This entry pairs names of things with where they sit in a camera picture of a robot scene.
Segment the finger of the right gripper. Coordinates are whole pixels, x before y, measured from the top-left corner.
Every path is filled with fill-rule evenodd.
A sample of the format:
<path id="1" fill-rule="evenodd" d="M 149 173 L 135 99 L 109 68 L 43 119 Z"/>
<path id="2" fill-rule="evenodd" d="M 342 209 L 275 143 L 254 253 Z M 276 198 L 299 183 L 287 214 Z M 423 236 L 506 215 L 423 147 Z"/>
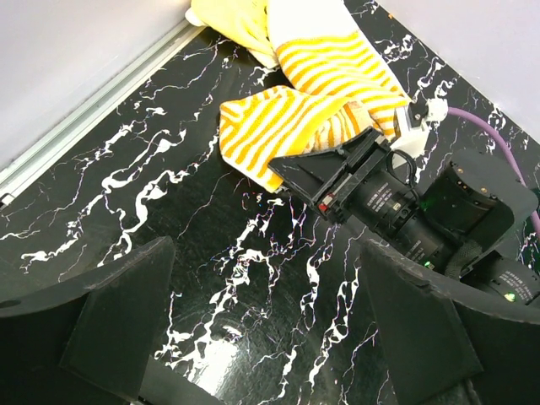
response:
<path id="1" fill-rule="evenodd" d="M 273 158 L 268 168 L 296 197 L 321 198 L 344 173 L 353 174 L 376 150 L 385 153 L 389 146 L 380 132 L 368 128 L 337 147 Z"/>

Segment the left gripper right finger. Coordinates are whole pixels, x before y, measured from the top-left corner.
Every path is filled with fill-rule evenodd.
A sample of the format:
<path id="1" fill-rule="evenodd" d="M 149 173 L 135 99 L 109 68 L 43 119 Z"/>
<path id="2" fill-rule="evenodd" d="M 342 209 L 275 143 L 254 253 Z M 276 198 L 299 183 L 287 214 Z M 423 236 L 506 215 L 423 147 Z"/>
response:
<path id="1" fill-rule="evenodd" d="M 362 279 L 400 404 L 537 404 L 539 301 L 512 303 L 374 240 Z"/>

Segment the orange striped towel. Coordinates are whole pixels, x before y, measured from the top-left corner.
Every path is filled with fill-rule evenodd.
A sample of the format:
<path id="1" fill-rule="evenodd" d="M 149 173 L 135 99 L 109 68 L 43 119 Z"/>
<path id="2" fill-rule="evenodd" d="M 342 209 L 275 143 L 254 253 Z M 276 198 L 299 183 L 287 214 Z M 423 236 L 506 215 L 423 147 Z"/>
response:
<path id="1" fill-rule="evenodd" d="M 410 98 L 342 1 L 271 1 L 269 40 L 289 81 L 220 106 L 223 161 L 268 192 L 277 157 L 336 147 L 368 127 L 396 136 Z"/>

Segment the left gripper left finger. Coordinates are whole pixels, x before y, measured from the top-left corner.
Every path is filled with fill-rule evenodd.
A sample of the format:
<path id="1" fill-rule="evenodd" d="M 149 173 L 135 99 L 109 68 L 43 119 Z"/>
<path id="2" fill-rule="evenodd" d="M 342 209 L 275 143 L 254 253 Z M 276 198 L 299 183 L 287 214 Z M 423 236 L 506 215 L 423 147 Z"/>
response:
<path id="1" fill-rule="evenodd" d="M 1 303 L 3 404 L 137 401 L 175 257 L 161 237 L 107 265 Z"/>

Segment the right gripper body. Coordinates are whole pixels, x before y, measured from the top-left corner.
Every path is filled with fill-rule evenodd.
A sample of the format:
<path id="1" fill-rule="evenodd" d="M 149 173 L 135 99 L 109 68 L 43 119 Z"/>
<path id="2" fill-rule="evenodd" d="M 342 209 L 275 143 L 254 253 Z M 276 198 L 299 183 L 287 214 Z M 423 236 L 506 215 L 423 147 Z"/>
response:
<path id="1" fill-rule="evenodd" d="M 494 157 L 461 151 L 421 192 L 412 156 L 375 151 L 316 198 L 335 223 L 355 217 L 407 259 L 512 303 L 531 304 L 539 277 L 497 251 L 538 206 L 534 193 Z"/>

